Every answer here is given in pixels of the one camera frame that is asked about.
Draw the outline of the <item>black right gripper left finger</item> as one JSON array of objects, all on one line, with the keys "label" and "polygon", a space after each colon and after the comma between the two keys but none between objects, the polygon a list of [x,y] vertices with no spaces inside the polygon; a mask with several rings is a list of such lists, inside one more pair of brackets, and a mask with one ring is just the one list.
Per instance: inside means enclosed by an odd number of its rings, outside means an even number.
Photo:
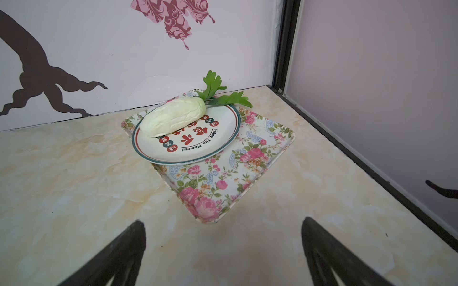
[{"label": "black right gripper left finger", "polygon": [[144,223],[136,220],[61,286],[134,286],[146,249]]}]

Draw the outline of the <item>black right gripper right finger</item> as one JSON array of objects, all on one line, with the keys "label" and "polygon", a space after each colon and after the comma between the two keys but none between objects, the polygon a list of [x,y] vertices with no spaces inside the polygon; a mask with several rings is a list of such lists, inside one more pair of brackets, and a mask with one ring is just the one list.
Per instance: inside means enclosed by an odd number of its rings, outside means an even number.
[{"label": "black right gripper right finger", "polygon": [[315,286],[390,286],[392,283],[364,263],[313,218],[306,217],[301,237]]}]

